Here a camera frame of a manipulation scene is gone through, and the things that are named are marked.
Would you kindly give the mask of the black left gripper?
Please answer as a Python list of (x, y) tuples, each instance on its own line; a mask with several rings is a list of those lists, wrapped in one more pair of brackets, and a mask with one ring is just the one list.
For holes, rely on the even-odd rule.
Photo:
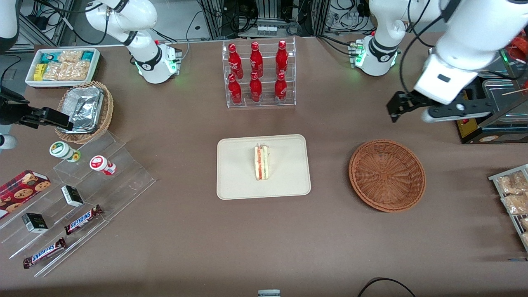
[(402, 116), (418, 108), (428, 107), (428, 99), (417, 92), (396, 92), (387, 104), (387, 111), (392, 123), (396, 123), (398, 115)]

